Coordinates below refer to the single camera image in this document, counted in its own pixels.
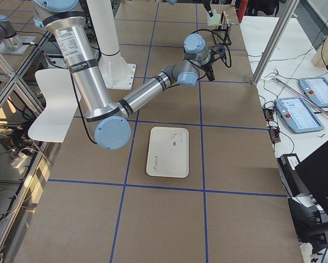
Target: blue tablet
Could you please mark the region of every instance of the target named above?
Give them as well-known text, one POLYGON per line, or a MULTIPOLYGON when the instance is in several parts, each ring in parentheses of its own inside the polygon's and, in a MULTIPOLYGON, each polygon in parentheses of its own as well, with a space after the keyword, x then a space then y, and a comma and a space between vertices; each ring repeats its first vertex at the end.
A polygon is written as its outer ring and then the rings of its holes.
POLYGON ((276 109, 294 133, 318 132, 325 129, 301 97, 276 99, 276 109))
POLYGON ((301 78, 299 86, 314 104, 321 108, 328 107, 328 81, 326 78, 301 78))

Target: white tray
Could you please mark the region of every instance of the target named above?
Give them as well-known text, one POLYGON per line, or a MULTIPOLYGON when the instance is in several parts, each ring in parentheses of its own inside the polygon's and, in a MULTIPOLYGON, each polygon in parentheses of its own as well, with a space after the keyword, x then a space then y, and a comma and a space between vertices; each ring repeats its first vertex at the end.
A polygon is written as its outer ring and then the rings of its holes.
POLYGON ((151 130, 146 172, 150 176, 185 178, 189 172, 189 136, 184 128, 151 130))

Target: brown table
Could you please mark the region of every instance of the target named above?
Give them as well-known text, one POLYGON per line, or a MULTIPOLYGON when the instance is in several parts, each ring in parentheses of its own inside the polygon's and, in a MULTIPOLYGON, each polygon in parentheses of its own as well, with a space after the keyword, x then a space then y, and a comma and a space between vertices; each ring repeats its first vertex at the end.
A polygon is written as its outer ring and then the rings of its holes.
MULTIPOLYGON (((214 8, 237 23, 234 7, 214 8)), ((123 2, 116 26, 134 87, 180 62, 205 16, 201 5, 123 2)), ((232 68, 217 62, 215 82, 153 99, 124 148, 91 144, 73 120, 15 263, 303 262, 238 24, 231 40, 232 68), (155 126, 189 131, 187 178, 146 174, 155 126)))

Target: black monitor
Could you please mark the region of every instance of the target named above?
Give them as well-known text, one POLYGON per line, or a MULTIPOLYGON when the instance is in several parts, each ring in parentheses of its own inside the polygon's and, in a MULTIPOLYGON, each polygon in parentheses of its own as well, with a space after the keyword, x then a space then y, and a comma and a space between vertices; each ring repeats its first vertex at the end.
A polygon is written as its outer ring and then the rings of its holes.
POLYGON ((328 215, 328 141, 297 165, 296 171, 328 215))

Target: red pole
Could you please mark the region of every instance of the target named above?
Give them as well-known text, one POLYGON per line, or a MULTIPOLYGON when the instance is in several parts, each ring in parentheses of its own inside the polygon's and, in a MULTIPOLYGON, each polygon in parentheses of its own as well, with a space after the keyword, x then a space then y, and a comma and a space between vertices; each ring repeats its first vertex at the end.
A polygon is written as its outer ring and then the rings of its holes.
POLYGON ((242 0, 240 3, 239 13, 237 14, 239 23, 242 22, 243 16, 245 15, 247 4, 248 4, 248 0, 242 0))

